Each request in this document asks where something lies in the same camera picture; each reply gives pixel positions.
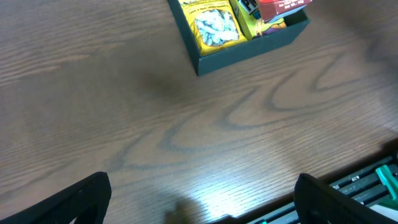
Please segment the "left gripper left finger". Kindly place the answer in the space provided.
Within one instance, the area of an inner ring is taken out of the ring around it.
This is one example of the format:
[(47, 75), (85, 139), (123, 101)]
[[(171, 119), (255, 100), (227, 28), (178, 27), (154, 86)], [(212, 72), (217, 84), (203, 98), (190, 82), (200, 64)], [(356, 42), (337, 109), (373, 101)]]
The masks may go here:
[(96, 172), (1, 224), (102, 224), (111, 194), (108, 174)]

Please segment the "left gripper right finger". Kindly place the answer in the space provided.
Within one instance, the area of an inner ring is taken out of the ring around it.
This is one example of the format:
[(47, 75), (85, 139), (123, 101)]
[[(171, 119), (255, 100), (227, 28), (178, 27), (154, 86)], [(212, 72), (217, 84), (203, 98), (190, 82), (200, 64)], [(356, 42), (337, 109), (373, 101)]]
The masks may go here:
[(397, 224), (309, 174), (300, 174), (294, 204), (301, 224)]

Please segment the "red Hello Panda box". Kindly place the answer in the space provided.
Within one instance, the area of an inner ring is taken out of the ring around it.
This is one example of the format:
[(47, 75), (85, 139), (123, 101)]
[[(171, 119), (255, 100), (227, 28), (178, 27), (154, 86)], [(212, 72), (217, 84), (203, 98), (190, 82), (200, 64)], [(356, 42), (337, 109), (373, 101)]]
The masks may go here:
[(272, 23), (303, 9), (312, 0), (257, 0), (256, 2), (263, 21)]

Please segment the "black gift box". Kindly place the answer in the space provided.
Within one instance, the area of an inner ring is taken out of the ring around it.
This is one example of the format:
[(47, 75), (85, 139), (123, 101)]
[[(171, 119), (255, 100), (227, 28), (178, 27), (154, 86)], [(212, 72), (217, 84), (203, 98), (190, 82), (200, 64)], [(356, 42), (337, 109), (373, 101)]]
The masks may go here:
[(234, 63), (285, 47), (291, 44), (310, 23), (306, 12), (301, 9), (285, 17), (287, 28), (281, 31), (202, 56), (180, 4), (177, 0), (168, 0), (168, 4), (186, 46), (189, 59), (199, 77)]

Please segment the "green Pretz snack box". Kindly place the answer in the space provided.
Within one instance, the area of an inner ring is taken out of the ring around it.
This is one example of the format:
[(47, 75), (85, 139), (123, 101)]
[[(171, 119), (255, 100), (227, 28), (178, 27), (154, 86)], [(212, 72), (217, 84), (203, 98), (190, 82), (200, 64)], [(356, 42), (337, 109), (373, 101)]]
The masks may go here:
[(255, 0), (229, 0), (229, 3), (247, 40), (269, 35), (287, 27), (284, 18), (271, 23), (264, 22)]

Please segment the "yellow seed snack bag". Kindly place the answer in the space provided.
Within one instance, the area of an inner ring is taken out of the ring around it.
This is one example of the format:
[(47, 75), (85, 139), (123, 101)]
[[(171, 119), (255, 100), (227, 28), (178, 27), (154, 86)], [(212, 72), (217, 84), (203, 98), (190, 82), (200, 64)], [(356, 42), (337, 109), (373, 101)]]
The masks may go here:
[(247, 41), (228, 0), (179, 0), (202, 56)]

